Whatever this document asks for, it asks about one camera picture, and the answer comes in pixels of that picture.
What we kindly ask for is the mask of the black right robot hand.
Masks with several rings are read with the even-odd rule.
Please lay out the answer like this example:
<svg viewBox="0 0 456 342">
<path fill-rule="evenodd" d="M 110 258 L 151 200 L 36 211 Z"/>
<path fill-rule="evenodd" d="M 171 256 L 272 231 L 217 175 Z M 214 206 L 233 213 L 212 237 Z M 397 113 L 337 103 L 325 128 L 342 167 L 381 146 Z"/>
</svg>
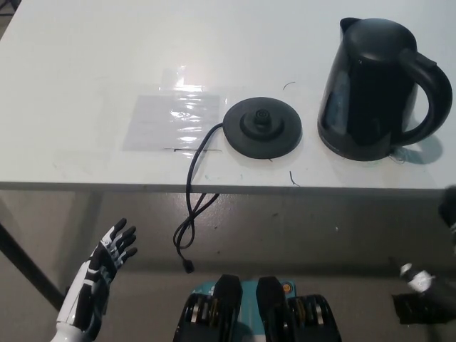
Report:
<svg viewBox="0 0 456 342">
<path fill-rule="evenodd" d="M 453 254 L 455 254 L 455 186 L 447 187 L 438 207 L 438 214 L 450 231 Z M 389 258 L 389 262 L 399 271 L 400 278 L 419 294 L 444 296 L 455 295 L 455 288 L 429 274 L 425 270 L 417 270 L 411 263 L 399 262 Z"/>
</svg>

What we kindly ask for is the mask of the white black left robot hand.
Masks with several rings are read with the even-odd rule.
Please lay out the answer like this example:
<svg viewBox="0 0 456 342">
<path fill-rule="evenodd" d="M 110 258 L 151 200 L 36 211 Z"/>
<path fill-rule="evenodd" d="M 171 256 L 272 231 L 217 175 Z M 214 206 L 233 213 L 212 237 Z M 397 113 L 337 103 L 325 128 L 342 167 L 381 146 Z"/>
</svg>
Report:
<svg viewBox="0 0 456 342">
<path fill-rule="evenodd" d="M 83 337 L 95 340 L 105 315 L 110 285 L 117 272 L 138 249 L 136 227 L 125 228 L 127 219 L 114 224 L 98 242 L 88 260 L 81 264 L 63 305 L 57 323 L 78 329 Z"/>
</svg>

